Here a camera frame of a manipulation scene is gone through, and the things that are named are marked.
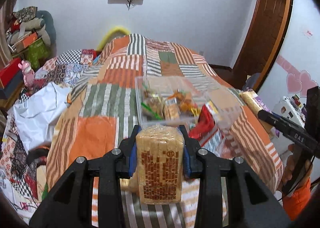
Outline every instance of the plastic bread bag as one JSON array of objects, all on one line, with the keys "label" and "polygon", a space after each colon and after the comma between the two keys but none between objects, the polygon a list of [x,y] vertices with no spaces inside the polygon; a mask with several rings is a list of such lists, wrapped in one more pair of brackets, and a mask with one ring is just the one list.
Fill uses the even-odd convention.
[{"label": "plastic bread bag", "polygon": [[[254,90],[249,89],[248,91],[242,92],[240,93],[240,97],[246,102],[246,104],[256,117],[258,117],[258,112],[260,110],[265,110],[271,113],[270,109],[263,103],[261,98],[257,95],[257,93],[255,93]],[[279,131],[275,127],[260,119],[259,122],[269,134],[270,138],[279,137]]]},{"label": "plastic bread bag", "polygon": [[136,136],[141,203],[181,201],[184,139],[179,129],[154,125]]},{"label": "plastic bread bag", "polygon": [[124,191],[129,191],[131,193],[139,194],[137,171],[134,172],[133,176],[130,179],[121,178],[120,188],[121,190],[124,190]]}]

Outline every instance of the orange sleeve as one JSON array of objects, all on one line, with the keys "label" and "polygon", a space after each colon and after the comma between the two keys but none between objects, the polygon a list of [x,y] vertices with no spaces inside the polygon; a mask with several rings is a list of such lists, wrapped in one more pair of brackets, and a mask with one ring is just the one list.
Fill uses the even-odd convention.
[{"label": "orange sleeve", "polygon": [[310,184],[309,178],[304,186],[294,191],[291,197],[286,196],[282,200],[283,208],[292,221],[297,218],[311,197]]}]

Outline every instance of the door frame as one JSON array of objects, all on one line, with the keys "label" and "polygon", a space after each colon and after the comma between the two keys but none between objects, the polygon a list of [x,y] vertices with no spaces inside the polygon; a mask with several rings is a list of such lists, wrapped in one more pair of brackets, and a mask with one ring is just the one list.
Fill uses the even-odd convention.
[{"label": "door frame", "polygon": [[256,6],[254,8],[254,12],[253,12],[253,16],[252,16],[252,19],[251,19],[251,23],[250,23],[250,26],[249,26],[249,29],[248,29],[248,32],[247,32],[247,36],[245,37],[244,39],[244,42],[243,42],[243,45],[242,45],[242,48],[240,50],[240,53],[239,53],[239,56],[235,62],[235,65],[233,66],[233,70],[237,69],[238,67],[238,64],[240,63],[240,60],[241,60],[241,57],[243,56],[243,53],[244,53],[244,47],[247,45],[247,42],[249,40],[249,37],[250,37],[250,34],[251,34],[251,31],[252,31],[252,28],[253,28],[253,25],[254,25],[254,22],[256,21],[256,17],[257,17],[257,13],[258,13],[258,8],[259,8],[259,5],[260,5],[260,1],[261,0],[257,0],[256,2]]},{"label": "door frame", "polygon": [[[260,73],[260,76],[259,78],[257,79],[253,89],[254,91],[258,92],[259,89],[261,88],[263,82],[265,81],[265,79],[267,78],[278,54],[279,54],[279,51],[281,49],[281,46],[282,46],[282,43],[283,43],[283,40],[284,40],[284,36],[285,34],[287,33],[287,29],[288,29],[288,25],[289,25],[289,21],[290,21],[290,17],[291,17],[291,10],[292,10],[292,3],[293,3],[293,0],[286,0],[286,3],[285,3],[285,8],[284,8],[284,16],[283,16],[283,19],[282,19],[282,22],[281,22],[281,25],[280,25],[280,30],[279,30],[279,33],[278,33],[278,36],[276,38],[276,42],[273,46],[273,49],[269,55],[269,58],[262,70],[262,72]],[[237,66],[239,65],[240,63],[240,60],[241,60],[241,57],[243,56],[243,53],[244,53],[244,50],[245,50],[245,46],[249,40],[249,37],[250,37],[250,34],[251,34],[251,31],[252,31],[252,28],[253,28],[253,25],[254,25],[254,22],[256,20],[256,16],[257,16],[257,13],[258,13],[258,8],[259,8],[259,4],[260,4],[260,0],[257,0],[256,2],[256,6],[254,8],[254,12],[253,12],[253,16],[252,16],[252,19],[251,19],[251,23],[250,23],[250,26],[249,26],[249,29],[248,29],[248,32],[247,32],[247,36],[245,37],[245,40],[244,40],[244,43],[242,45],[242,48],[241,48],[241,51],[239,53],[239,56],[236,60],[236,63],[235,65],[233,66],[233,70],[236,71],[237,69]]]},{"label": "door frame", "polygon": [[280,49],[282,47],[282,43],[284,41],[284,37],[287,33],[287,29],[289,26],[289,21],[291,17],[291,11],[292,11],[292,5],[293,5],[293,0],[286,0],[285,2],[285,8],[284,8],[284,16],[281,22],[281,26],[279,29],[279,33],[275,42],[275,45],[273,46],[273,49],[271,51],[271,54],[267,60],[267,63],[265,64],[262,72],[260,73],[259,78],[257,79],[255,85],[253,86],[253,89],[255,92],[258,92],[267,78],[274,62],[276,61],[276,58],[278,57],[278,54],[280,52]]}]

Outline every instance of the black handle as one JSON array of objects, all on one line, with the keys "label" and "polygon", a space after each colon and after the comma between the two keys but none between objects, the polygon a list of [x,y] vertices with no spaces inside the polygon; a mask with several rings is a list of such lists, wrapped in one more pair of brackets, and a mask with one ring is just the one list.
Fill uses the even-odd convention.
[{"label": "black handle", "polygon": [[295,167],[292,172],[292,179],[290,179],[283,187],[282,187],[282,193],[285,196],[291,196],[291,193],[294,192],[295,186],[298,182],[303,178],[303,176],[306,174],[306,168],[305,163],[307,160],[311,160],[312,153],[303,150],[298,145],[294,145],[294,151],[293,156],[295,159]]}]

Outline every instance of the red box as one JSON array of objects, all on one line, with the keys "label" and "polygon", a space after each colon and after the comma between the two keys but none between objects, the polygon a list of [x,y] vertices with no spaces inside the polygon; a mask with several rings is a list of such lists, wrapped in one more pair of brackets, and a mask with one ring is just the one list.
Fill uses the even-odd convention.
[{"label": "red box", "polygon": [[18,64],[21,63],[20,58],[11,60],[2,70],[0,70],[0,88],[5,88],[10,80],[20,70]]}]

